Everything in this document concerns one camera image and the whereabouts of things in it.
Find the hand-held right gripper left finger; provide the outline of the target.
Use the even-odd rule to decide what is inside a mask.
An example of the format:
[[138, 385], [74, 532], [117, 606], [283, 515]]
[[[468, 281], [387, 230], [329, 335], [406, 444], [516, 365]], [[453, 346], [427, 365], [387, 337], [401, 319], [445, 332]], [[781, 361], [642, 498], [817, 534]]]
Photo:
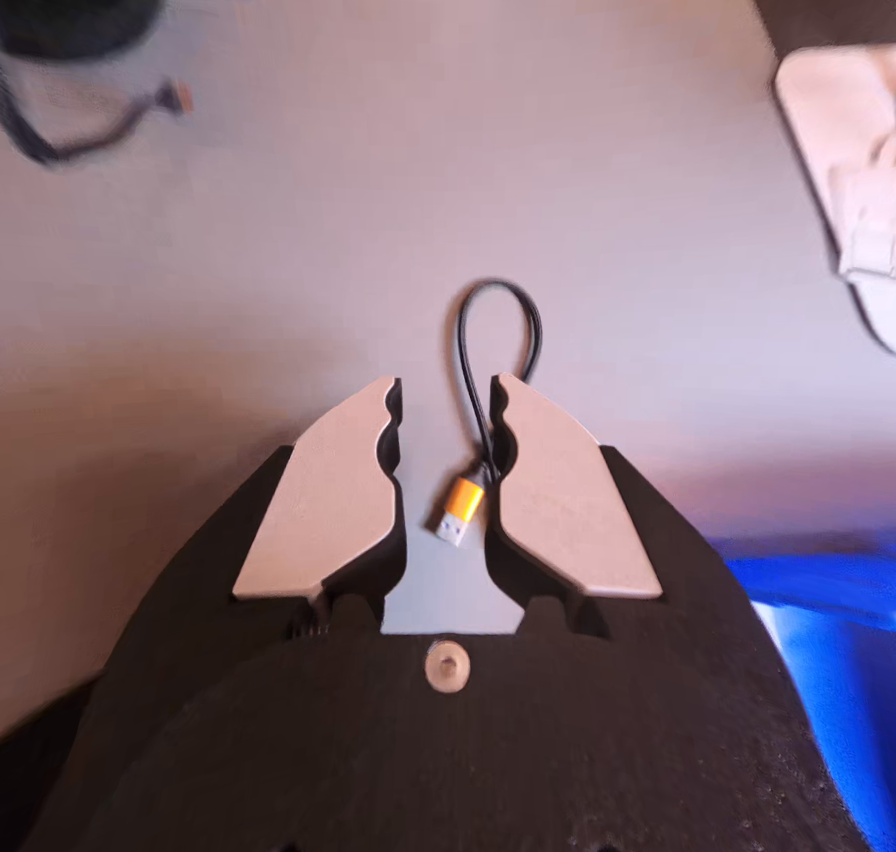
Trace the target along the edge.
[[295, 443], [232, 587], [238, 600], [319, 599], [398, 523], [395, 465], [382, 443], [400, 423], [399, 378], [382, 376]]

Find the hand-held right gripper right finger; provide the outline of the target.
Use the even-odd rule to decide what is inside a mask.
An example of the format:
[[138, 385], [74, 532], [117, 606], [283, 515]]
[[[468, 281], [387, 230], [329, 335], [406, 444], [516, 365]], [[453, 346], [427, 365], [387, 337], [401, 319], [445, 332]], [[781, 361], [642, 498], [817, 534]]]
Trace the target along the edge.
[[663, 590], [597, 439], [522, 380], [492, 378], [497, 482], [490, 578], [510, 599], [659, 599]]

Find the blue plastic bin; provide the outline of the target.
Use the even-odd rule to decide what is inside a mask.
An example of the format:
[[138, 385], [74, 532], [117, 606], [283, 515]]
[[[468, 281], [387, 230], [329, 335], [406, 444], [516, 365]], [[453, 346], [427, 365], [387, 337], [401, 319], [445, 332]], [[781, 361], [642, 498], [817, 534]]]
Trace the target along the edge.
[[790, 671], [873, 850], [895, 849], [894, 527], [712, 537]]

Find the black mesh chair pad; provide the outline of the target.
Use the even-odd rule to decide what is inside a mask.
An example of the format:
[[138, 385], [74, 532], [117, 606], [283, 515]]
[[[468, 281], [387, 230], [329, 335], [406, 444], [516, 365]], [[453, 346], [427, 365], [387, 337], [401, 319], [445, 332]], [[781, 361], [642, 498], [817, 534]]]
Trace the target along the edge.
[[46, 62], [97, 60], [148, 33], [162, 0], [1, 0], [2, 51]]

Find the white stand with printed tags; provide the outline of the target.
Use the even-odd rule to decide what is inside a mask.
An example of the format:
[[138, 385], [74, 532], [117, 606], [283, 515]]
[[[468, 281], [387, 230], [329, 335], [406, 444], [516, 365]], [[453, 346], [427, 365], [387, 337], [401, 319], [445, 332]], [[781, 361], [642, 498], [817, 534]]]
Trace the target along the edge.
[[803, 48], [774, 92], [872, 337], [895, 352], [895, 44]]

